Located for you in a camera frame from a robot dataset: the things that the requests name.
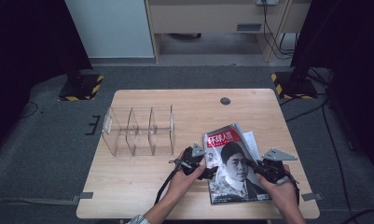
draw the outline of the gray carpet floor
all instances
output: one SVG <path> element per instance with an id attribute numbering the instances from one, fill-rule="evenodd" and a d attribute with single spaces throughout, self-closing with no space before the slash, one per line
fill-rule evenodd
<path id="1" fill-rule="evenodd" d="M 0 200 L 27 198 L 67 202 L 79 195 L 100 138 L 103 117 L 117 90 L 274 89 L 270 74 L 286 70 L 287 67 L 268 66 L 97 66 L 94 71 L 103 75 L 104 80 L 96 97 L 75 102 L 58 101 L 66 76 L 40 83 L 32 89 L 30 103 L 1 146 Z M 319 83 L 314 82 L 314 85 L 319 92 L 325 92 L 325 87 Z M 283 104 L 285 119 L 291 119 L 319 106 L 325 99 L 324 95 L 314 100 L 279 99 L 279 104 Z M 328 105 L 324 106 L 324 111 L 353 213 L 374 209 L 374 169 L 370 160 L 364 153 L 349 149 L 334 112 Z M 101 116 L 100 125 L 94 135 L 87 135 L 92 131 L 90 123 L 96 120 L 93 116 Z M 312 190 L 324 197 L 317 202 L 321 216 L 308 223 L 342 223 L 350 213 L 322 109 L 287 124 Z M 358 223 L 374 223 L 374 213 L 357 220 Z M 97 221 L 77 218 L 76 205 L 0 203 L 0 224 Z"/>

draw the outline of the left hand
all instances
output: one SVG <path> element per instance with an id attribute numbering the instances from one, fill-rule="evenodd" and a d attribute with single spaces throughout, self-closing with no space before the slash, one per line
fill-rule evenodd
<path id="1" fill-rule="evenodd" d="M 178 159 L 182 158 L 183 153 L 184 151 L 181 152 Z M 180 169 L 170 181 L 165 196 L 172 197 L 177 201 L 180 200 L 187 193 L 193 182 L 203 173 L 204 168 L 204 165 L 201 165 L 190 175 L 185 175 L 183 170 Z"/>

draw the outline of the sleeve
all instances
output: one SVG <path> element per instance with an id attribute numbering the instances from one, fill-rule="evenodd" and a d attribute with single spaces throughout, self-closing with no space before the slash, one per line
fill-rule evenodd
<path id="1" fill-rule="evenodd" d="M 127 224 L 151 224 L 148 219 L 146 219 L 145 217 L 141 216 L 141 215 L 138 215 L 138 216 L 135 216 L 130 222 L 128 222 Z"/>

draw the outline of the wooden table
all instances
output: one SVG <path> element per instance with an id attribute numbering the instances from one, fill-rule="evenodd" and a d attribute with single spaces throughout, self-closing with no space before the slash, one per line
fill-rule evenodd
<path id="1" fill-rule="evenodd" d="M 228 97 L 230 105 L 220 99 Z M 269 89 L 125 90 L 117 91 L 113 107 L 173 106 L 174 155 L 113 157 L 101 138 L 76 210 L 80 218 L 132 218 L 143 215 L 173 169 L 175 159 L 202 134 L 237 122 L 243 132 L 253 131 L 260 154 L 276 147 L 298 156 L 275 93 Z M 300 193 L 311 187 L 300 161 L 287 161 L 299 182 Z M 316 201 L 300 200 L 305 218 L 320 215 Z M 197 180 L 168 219 L 273 219 L 280 218 L 272 202 L 211 205 L 207 180 Z"/>

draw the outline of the black stand base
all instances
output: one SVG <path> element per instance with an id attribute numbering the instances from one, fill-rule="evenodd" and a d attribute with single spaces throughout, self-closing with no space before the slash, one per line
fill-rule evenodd
<path id="1" fill-rule="evenodd" d="M 67 79 L 61 93 L 59 93 L 59 100 L 91 100 L 99 90 L 102 80 L 103 76 L 100 75 L 80 75 L 79 84 L 73 85 L 71 81 Z"/>
<path id="2" fill-rule="evenodd" d="M 317 91 L 310 80 L 305 79 L 299 84 L 291 84 L 289 81 L 291 74 L 292 72 L 276 72 L 271 75 L 280 98 L 317 98 Z"/>

